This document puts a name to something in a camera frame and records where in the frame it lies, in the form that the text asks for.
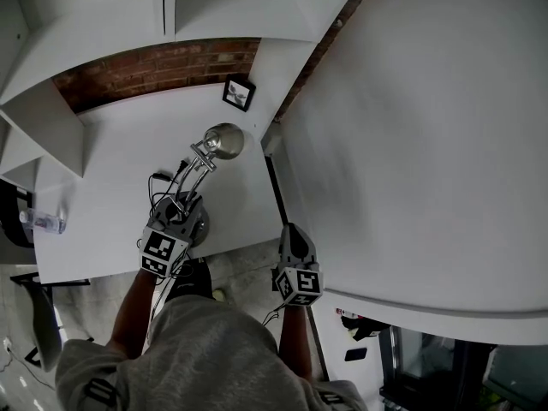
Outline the person's left forearm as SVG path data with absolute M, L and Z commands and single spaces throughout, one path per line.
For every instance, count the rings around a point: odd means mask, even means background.
M 154 274 L 139 270 L 116 316 L 107 346 L 121 351 L 129 359 L 142 354 L 156 281 Z

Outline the clear plastic water bottle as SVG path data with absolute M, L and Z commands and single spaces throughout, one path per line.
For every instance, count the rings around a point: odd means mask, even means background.
M 25 228 L 42 230 L 52 234 L 62 234 L 66 227 L 64 219 L 31 208 L 20 211 L 19 219 Z

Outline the white desk with drawers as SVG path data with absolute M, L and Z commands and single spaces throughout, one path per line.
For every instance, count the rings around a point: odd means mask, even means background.
M 90 110 L 83 177 L 37 194 L 36 207 L 67 221 L 60 235 L 34 236 L 40 279 L 81 280 L 136 271 L 136 245 L 149 218 L 147 182 L 159 170 L 173 173 L 190 146 L 219 123 L 240 127 L 243 152 L 217 163 L 200 185 L 211 228 L 199 256 L 277 238 L 282 229 L 260 136 L 266 122 L 221 98 L 219 85 L 176 89 Z

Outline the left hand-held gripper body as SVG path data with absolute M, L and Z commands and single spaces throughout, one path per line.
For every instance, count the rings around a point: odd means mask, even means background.
M 157 277 L 170 277 L 191 245 L 182 221 L 150 217 L 140 240 L 140 268 Z

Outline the black window frame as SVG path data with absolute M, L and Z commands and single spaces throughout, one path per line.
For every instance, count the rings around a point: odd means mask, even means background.
M 548 345 L 469 342 L 395 326 L 379 344 L 383 411 L 548 411 Z

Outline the black picture frame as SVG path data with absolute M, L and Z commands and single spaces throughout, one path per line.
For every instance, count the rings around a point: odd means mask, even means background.
M 222 100 L 236 109 L 247 112 L 255 94 L 256 86 L 238 74 L 228 74 Z

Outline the white wall shelf unit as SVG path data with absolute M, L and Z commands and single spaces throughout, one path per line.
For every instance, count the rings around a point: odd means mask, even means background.
M 349 0 L 0 0 L 0 179 L 29 191 L 82 176 L 84 127 L 53 77 L 174 41 L 255 37 L 264 136 L 313 49 Z

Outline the grey chair with black legs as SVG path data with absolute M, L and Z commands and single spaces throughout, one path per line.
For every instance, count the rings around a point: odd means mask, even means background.
M 84 279 L 42 284 L 37 272 L 12 276 L 9 280 L 16 287 L 17 315 L 21 328 L 34 345 L 24 361 L 44 372 L 51 372 L 57 365 L 63 347 L 53 289 L 90 286 L 91 282 Z

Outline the person's black trouser leg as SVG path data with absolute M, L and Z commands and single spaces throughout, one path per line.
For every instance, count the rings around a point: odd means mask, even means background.
M 182 264 L 165 301 L 184 295 L 213 298 L 211 274 L 205 260 L 190 259 Z

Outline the person's grey shirt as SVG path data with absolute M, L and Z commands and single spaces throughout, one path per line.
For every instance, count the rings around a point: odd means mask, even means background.
M 134 360 L 67 341 L 55 384 L 63 411 L 367 411 L 351 382 L 297 376 L 259 321 L 197 295 L 164 305 Z

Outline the person's right forearm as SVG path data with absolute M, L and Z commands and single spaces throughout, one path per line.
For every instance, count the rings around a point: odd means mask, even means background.
M 278 354 L 295 375 L 312 380 L 312 360 L 304 307 L 285 307 Z

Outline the silver metal desk lamp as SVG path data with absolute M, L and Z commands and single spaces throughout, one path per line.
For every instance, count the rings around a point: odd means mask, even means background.
M 190 145 L 190 149 L 194 154 L 194 159 L 182 171 L 182 177 L 178 183 L 175 195 L 172 198 L 178 209 L 180 221 L 181 208 L 178 204 L 179 199 L 184 199 L 184 201 L 188 203 L 194 198 L 202 198 L 198 193 L 198 187 L 209 174 L 212 174 L 217 169 L 214 160 L 220 159 L 228 161 L 237 158 L 241 154 L 244 144 L 245 137 L 242 130 L 235 124 L 226 122 L 209 128 L 203 135 L 202 140 Z M 183 193 L 182 186 L 193 170 L 201 170 L 201 173 L 190 189 Z M 190 238 L 190 247 L 195 247 L 202 243 L 209 232 L 209 216 L 204 207 L 204 203 L 201 216 L 203 218 L 202 231 L 198 238 Z

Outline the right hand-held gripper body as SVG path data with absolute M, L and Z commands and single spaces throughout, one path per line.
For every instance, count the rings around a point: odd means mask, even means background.
M 309 307 L 322 295 L 322 272 L 316 262 L 280 263 L 272 270 L 272 279 L 285 306 Z

